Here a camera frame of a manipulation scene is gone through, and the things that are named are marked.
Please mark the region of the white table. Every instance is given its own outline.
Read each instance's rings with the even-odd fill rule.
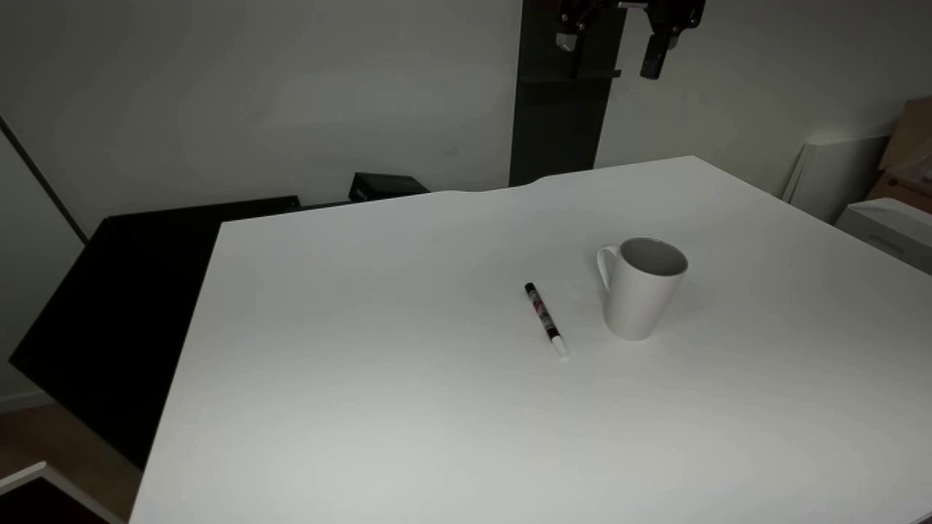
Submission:
[[[627,236],[690,257],[640,342],[591,264]],[[225,225],[135,524],[927,511],[932,280],[683,158]]]

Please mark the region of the pen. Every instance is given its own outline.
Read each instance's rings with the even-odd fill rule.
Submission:
[[[560,335],[560,329],[557,329],[557,322],[555,322],[555,316],[552,316],[552,312],[547,312],[547,303],[546,303],[543,293],[536,290],[536,286],[527,281],[527,286],[524,286],[524,293],[527,293],[536,316],[546,322],[546,331],[547,331],[552,342],[557,347],[560,354],[566,354],[562,335]]]

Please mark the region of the mug handle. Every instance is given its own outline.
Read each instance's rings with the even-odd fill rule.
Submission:
[[[597,264],[597,270],[601,270],[601,281],[604,281],[607,290],[613,287],[608,257],[613,257],[613,261],[619,261],[619,251],[614,251],[614,248],[604,248],[604,251],[595,257],[595,264]]]

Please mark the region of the coffee mug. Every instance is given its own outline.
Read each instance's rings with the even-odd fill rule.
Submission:
[[[648,338],[680,280],[687,270],[687,257],[658,238],[630,238],[622,248],[597,252],[601,280],[607,287],[607,322],[627,341]]]

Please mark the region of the wall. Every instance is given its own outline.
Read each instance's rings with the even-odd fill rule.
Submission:
[[[597,163],[699,153],[779,191],[807,137],[872,134],[932,92],[929,21],[929,0],[709,0],[648,80],[633,12]]]
[[[4,0],[0,113],[90,233],[358,169],[508,182],[523,0]]]
[[[0,412],[42,398],[6,358],[81,251],[49,194],[0,134]]]

